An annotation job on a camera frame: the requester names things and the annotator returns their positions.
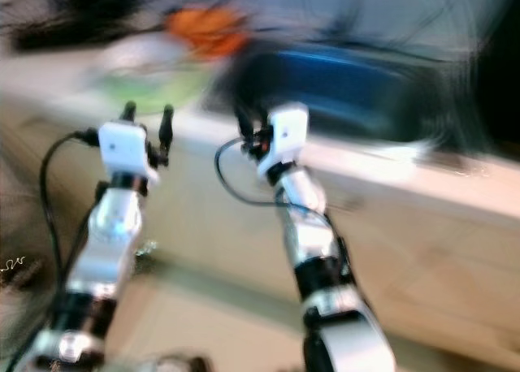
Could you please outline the light green plate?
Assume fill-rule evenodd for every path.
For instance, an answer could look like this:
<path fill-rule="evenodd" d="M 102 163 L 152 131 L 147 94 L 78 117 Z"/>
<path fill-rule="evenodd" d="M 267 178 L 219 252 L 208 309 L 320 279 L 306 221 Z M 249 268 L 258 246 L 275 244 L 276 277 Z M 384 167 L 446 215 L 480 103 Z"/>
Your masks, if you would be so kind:
<path fill-rule="evenodd" d="M 117 106 L 134 102 L 137 114 L 156 115 L 163 107 L 181 108 L 201 96 L 213 68 L 187 63 L 159 71 L 109 71 L 97 75 L 100 90 Z"/>

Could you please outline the white bowl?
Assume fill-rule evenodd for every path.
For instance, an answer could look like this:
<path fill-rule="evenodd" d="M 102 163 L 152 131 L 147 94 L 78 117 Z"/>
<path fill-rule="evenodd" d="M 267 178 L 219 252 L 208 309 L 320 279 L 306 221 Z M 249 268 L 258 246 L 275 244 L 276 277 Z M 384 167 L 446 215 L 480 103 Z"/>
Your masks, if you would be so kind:
<path fill-rule="evenodd" d="M 159 78 L 201 70 L 205 64 L 177 41 L 165 37 L 135 37 L 120 39 L 104 49 L 97 58 L 97 66 L 111 76 Z"/>

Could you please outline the black power strip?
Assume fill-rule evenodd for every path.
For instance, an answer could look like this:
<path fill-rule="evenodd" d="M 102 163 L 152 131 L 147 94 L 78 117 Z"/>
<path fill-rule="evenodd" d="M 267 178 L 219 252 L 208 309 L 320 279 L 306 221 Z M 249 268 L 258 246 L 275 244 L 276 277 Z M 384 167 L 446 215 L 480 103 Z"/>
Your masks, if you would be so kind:
<path fill-rule="evenodd" d="M 104 45 L 120 38 L 163 30 L 159 23 L 130 19 L 54 18 L 15 24 L 8 34 L 13 50 L 61 50 Z"/>

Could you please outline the stainless steel sink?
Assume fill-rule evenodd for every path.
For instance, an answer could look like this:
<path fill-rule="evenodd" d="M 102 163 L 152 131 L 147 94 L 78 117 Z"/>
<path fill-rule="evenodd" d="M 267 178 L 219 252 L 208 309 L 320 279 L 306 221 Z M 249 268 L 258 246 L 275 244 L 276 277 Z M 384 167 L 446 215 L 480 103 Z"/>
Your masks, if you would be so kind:
<path fill-rule="evenodd" d="M 257 39 L 219 75 L 204 104 L 302 102 L 314 134 L 363 143 L 426 143 L 460 149 L 464 124 L 452 106 L 442 65 L 375 50 Z"/>

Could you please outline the orange bowl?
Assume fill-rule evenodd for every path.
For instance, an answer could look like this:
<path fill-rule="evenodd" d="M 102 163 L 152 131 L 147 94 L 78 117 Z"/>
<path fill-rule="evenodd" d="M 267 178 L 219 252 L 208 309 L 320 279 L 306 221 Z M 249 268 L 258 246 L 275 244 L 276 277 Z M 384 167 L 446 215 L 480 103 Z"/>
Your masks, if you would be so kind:
<path fill-rule="evenodd" d="M 184 41 L 194 56 L 207 60 L 233 55 L 250 34 L 246 18 L 227 6 L 177 9 L 167 15 L 166 28 Z"/>

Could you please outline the black floor fan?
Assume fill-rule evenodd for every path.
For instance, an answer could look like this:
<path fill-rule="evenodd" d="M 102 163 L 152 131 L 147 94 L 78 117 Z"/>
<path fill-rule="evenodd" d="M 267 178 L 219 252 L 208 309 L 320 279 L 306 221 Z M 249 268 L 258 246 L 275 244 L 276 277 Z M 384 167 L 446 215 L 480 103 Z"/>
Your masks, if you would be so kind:
<path fill-rule="evenodd" d="M 4 195 L 0 223 L 0 356 L 8 362 L 44 316 L 54 286 L 54 261 L 36 197 Z"/>

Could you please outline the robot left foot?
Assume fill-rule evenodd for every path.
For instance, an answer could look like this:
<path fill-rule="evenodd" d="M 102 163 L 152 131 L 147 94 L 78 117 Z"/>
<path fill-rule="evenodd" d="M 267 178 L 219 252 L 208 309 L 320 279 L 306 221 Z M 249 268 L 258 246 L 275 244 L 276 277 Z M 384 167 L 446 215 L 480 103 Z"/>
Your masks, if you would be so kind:
<path fill-rule="evenodd" d="M 166 353 L 146 358 L 132 372 L 213 372 L 213 365 L 198 353 Z"/>

